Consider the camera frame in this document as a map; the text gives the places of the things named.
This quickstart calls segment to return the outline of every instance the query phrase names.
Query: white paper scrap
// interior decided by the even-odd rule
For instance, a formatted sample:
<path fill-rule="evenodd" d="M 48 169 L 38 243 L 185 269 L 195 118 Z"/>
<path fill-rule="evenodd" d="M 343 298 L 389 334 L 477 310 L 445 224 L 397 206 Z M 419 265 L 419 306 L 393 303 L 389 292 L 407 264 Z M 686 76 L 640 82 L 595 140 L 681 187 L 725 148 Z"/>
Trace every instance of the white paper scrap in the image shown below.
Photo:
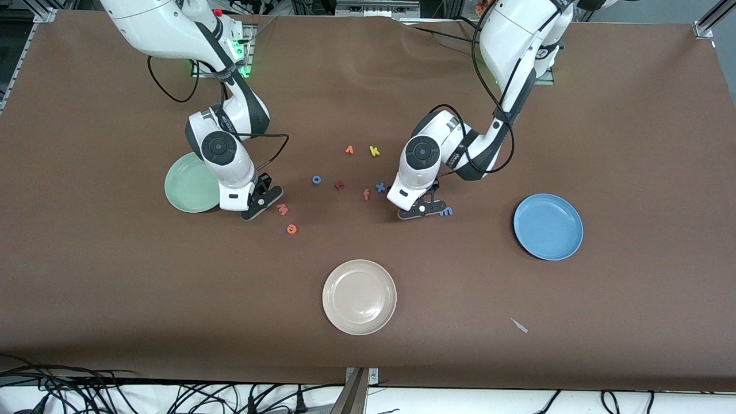
<path fill-rule="evenodd" d="M 511 319 L 512 322 L 516 324 L 517 328 L 521 329 L 521 332 L 524 332 L 525 334 L 529 332 L 527 328 L 524 328 L 524 325 L 522 325 L 521 323 L 518 323 L 514 318 L 510 317 L 509 319 Z"/>

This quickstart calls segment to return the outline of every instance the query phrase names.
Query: robotic arm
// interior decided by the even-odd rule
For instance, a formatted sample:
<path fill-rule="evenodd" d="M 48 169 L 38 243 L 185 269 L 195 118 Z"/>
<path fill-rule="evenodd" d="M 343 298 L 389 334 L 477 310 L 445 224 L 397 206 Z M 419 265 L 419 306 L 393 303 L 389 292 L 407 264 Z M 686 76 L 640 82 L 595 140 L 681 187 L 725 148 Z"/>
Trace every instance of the robotic arm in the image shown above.
<path fill-rule="evenodd" d="M 430 112 L 401 152 L 399 171 L 388 193 L 399 218 L 439 213 L 423 197 L 436 189 L 440 164 L 463 180 L 490 173 L 501 144 L 526 102 L 537 74 L 554 62 L 559 40 L 573 18 L 571 0 L 499 0 L 486 9 L 480 35 L 483 60 L 503 92 L 488 131 L 481 135 L 446 110 Z"/>
<path fill-rule="evenodd" d="M 266 106 L 245 82 L 229 53 L 242 37 L 242 23 L 215 16 L 206 0 L 101 0 L 120 33 L 137 50 L 168 59 L 192 59 L 209 65 L 232 93 L 189 116 L 185 128 L 192 150 L 217 176 L 220 208 L 242 211 L 252 220 L 282 194 L 256 169 L 241 140 L 269 126 Z"/>

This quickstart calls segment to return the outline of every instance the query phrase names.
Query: brown tabletop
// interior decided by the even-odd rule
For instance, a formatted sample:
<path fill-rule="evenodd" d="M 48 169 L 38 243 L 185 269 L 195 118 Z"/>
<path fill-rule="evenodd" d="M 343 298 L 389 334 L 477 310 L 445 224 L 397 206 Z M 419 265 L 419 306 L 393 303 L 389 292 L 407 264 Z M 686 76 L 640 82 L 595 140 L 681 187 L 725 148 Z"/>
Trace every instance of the brown tabletop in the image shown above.
<path fill-rule="evenodd" d="M 510 165 L 441 179 L 454 215 L 404 222 L 375 184 L 415 124 L 443 102 L 491 120 L 467 43 L 387 18 L 279 18 L 248 81 L 269 132 L 291 134 L 266 169 L 289 213 L 245 222 L 163 192 L 216 81 L 172 102 L 104 13 L 62 11 L 0 117 L 0 351 L 179 379 L 339 382 L 364 365 L 392 385 L 736 390 L 736 119 L 715 50 L 688 25 L 574 24 L 565 43 Z M 189 92 L 183 61 L 154 70 Z M 246 143 L 257 164 L 279 146 Z M 567 260 L 514 237 L 540 192 L 583 219 Z M 366 337 L 322 311 L 328 273 L 356 258 L 398 291 Z"/>

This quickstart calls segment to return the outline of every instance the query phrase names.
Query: gray floor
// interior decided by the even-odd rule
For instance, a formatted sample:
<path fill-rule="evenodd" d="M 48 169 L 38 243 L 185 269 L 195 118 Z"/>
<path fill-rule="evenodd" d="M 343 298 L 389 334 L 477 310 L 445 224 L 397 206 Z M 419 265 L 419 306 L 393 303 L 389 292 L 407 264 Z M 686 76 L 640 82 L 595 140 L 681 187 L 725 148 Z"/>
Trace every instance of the gray floor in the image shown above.
<path fill-rule="evenodd" d="M 718 0 L 619 1 L 599 10 L 590 21 L 625 23 L 693 23 Z M 715 51 L 736 102 L 736 13 L 726 16 L 713 30 Z"/>

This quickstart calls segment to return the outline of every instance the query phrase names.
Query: green plate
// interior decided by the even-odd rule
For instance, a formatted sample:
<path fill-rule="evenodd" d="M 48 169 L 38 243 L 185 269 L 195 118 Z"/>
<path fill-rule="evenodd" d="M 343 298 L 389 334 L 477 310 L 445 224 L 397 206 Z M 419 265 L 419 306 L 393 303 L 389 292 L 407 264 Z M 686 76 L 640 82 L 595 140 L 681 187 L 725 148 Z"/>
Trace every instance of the green plate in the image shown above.
<path fill-rule="evenodd" d="M 171 166 L 163 188 L 171 205 L 186 213 L 201 213 L 220 202 L 217 177 L 194 152 Z"/>

